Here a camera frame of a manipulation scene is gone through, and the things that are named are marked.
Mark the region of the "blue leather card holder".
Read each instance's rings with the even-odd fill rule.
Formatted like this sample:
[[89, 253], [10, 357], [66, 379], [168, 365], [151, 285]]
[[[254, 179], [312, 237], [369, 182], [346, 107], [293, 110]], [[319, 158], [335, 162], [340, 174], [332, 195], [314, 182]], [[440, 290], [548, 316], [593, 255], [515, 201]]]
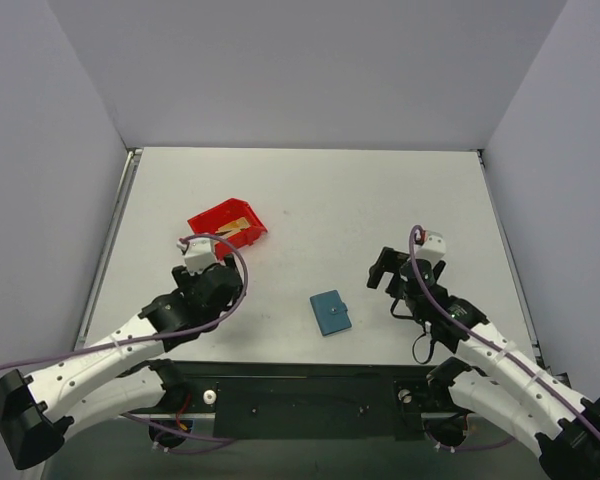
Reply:
[[323, 337], [344, 332], [352, 327], [348, 307], [337, 290], [313, 295], [309, 301]]

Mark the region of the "red plastic bin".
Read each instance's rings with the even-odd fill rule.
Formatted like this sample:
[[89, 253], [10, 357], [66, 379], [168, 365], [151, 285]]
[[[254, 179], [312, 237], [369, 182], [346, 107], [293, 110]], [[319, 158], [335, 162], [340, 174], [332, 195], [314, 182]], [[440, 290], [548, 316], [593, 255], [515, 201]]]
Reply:
[[250, 204], [230, 198], [187, 220], [195, 234], [208, 233], [224, 238], [236, 249], [253, 245], [268, 232]]

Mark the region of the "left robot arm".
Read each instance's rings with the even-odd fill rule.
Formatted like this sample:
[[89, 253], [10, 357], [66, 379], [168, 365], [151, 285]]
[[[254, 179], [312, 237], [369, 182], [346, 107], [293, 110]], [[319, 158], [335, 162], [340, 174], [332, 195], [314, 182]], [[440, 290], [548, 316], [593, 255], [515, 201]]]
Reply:
[[189, 273], [172, 270], [176, 288], [156, 297], [84, 354], [0, 378], [0, 434], [18, 470], [57, 453], [78, 431], [143, 408], [175, 413], [191, 387], [163, 354], [217, 328], [244, 291], [231, 255]]

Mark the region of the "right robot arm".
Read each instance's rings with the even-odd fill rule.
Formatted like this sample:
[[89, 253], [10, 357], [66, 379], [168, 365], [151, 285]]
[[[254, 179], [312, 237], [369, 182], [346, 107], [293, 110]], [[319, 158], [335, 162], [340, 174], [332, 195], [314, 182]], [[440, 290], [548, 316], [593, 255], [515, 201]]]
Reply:
[[600, 398], [590, 400], [525, 356], [465, 299], [439, 285], [443, 254], [421, 245], [381, 250], [367, 285], [403, 302], [433, 346], [450, 357], [430, 371], [426, 394], [439, 408], [476, 413], [538, 459], [551, 479], [600, 479]]

